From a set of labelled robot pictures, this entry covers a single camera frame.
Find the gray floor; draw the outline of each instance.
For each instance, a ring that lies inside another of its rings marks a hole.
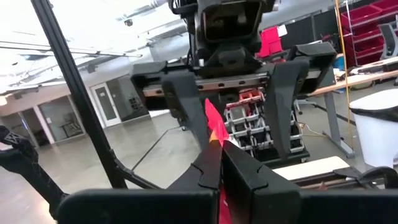
[[[351,101],[390,88],[394,88],[392,82],[352,92],[350,94]],[[319,105],[325,105],[323,97],[313,97],[311,100],[318,102]],[[335,103],[337,112],[347,116],[345,94],[335,94]],[[303,115],[298,115],[299,121],[308,124],[316,132],[328,131],[325,112],[312,106],[303,106],[302,111]],[[342,136],[348,144],[351,144],[348,124],[339,121],[339,125]],[[167,114],[151,121],[126,123],[108,128],[106,136],[124,165],[134,167],[164,131],[176,126],[178,126],[177,122]],[[340,156],[361,171],[368,169],[369,167],[364,164],[361,157],[356,129],[354,126],[352,128],[354,150],[357,152],[354,159],[346,159],[344,154],[327,138],[309,136],[312,133],[305,129],[304,134],[308,136],[304,137],[304,141],[310,151],[311,160]],[[41,149],[39,154],[42,167],[68,193],[83,189],[110,187],[89,138],[76,138],[73,142]],[[180,129],[173,129],[159,141],[158,145],[135,169],[135,172],[161,187],[167,187],[185,171],[197,154],[198,147],[192,135]],[[0,168],[0,201],[1,223],[55,223],[48,213],[49,206],[46,201],[22,177],[8,173],[2,168]]]

